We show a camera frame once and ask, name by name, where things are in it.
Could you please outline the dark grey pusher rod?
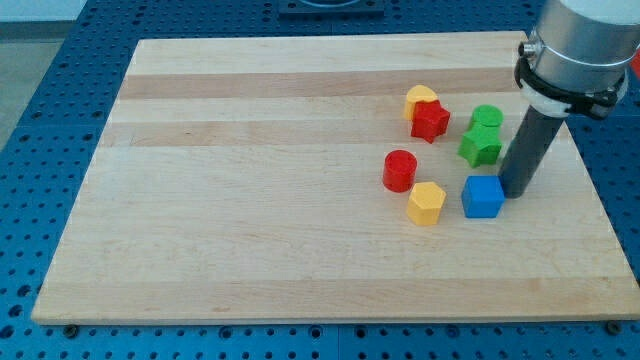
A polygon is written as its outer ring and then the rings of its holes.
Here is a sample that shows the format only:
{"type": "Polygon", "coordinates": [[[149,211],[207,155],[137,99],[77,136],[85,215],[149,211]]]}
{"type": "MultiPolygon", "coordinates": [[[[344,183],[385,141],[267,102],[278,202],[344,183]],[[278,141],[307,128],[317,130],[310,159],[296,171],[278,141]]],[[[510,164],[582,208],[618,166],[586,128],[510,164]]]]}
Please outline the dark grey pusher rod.
{"type": "Polygon", "coordinates": [[[498,171],[506,198],[521,197],[565,120],[546,116],[532,106],[520,123],[498,171]]]}

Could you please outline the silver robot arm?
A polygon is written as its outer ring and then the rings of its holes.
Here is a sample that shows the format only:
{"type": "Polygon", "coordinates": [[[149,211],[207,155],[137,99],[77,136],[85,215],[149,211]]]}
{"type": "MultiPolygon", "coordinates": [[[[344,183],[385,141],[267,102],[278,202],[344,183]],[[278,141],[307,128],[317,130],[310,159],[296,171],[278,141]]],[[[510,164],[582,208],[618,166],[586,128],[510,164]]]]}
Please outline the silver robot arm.
{"type": "Polygon", "coordinates": [[[607,118],[624,98],[639,48],[634,0],[549,0],[519,44],[514,78],[528,102],[498,176],[508,198],[525,192],[565,119],[607,118]]]}

